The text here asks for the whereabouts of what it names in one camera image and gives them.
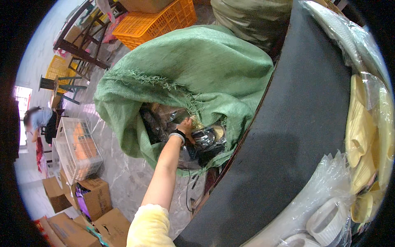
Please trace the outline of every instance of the purple fabric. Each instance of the purple fabric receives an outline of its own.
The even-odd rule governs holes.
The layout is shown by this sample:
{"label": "purple fabric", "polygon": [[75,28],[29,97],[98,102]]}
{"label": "purple fabric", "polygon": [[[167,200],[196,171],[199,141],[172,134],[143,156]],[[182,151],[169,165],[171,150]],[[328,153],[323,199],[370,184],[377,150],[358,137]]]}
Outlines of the purple fabric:
{"label": "purple fabric", "polygon": [[89,215],[89,212],[88,212],[88,208],[87,208],[87,205],[85,204],[85,199],[84,199],[84,197],[83,197],[83,194],[84,193],[82,193],[81,192],[81,189],[80,188],[75,188],[75,195],[76,195],[76,197],[77,197],[77,201],[78,201],[78,204],[79,204],[79,208],[81,209],[81,211],[84,213],[84,214],[86,214],[89,218],[90,218],[90,215]]}

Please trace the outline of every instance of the teal fabric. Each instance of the teal fabric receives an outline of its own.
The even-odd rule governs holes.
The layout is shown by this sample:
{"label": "teal fabric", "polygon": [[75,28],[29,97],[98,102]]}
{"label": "teal fabric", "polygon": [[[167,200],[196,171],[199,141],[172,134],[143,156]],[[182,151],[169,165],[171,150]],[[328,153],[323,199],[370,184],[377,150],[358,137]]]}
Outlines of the teal fabric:
{"label": "teal fabric", "polygon": [[[226,125],[225,152],[204,172],[228,160],[263,96],[273,71],[258,47],[215,25],[172,31],[126,54],[100,80],[96,111],[116,133],[122,150],[154,168],[163,143],[150,144],[139,114],[143,102],[184,107],[203,125]],[[189,175],[188,171],[177,171]]]}

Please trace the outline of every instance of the woman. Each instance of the woman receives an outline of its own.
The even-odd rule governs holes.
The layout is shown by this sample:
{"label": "woman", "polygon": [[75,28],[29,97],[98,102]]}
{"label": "woman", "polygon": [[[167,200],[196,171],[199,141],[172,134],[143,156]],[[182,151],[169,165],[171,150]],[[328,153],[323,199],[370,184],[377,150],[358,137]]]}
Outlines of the woman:
{"label": "woman", "polygon": [[32,132],[32,142],[36,142],[40,127],[45,127],[45,141],[51,146],[56,137],[56,112],[48,107],[32,107],[26,111],[23,124],[27,132]]}
{"label": "woman", "polygon": [[169,209],[173,197],[175,176],[180,147],[186,138],[195,143],[191,136],[192,119],[186,118],[169,135],[164,146],[154,176],[129,228],[127,247],[170,247],[174,246],[169,238]]}

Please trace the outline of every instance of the hand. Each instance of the hand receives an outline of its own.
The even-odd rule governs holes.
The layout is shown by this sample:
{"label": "hand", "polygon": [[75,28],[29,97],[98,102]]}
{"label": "hand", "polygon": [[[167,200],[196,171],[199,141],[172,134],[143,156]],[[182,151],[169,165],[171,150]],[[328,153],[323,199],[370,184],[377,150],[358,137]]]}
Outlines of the hand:
{"label": "hand", "polygon": [[186,138],[188,138],[192,144],[195,143],[195,140],[192,138],[191,132],[193,130],[192,126],[192,119],[186,117],[178,126],[177,128],[179,131],[185,134]]}

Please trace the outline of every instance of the yellow sleeve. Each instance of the yellow sleeve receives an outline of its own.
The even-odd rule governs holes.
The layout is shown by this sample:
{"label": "yellow sleeve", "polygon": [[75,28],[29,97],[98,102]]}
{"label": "yellow sleeve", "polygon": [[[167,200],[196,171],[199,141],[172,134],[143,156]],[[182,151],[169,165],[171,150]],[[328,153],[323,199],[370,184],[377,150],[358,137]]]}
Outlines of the yellow sleeve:
{"label": "yellow sleeve", "polygon": [[141,206],[130,225],[126,247],[175,247],[169,229],[167,209],[152,204]]}

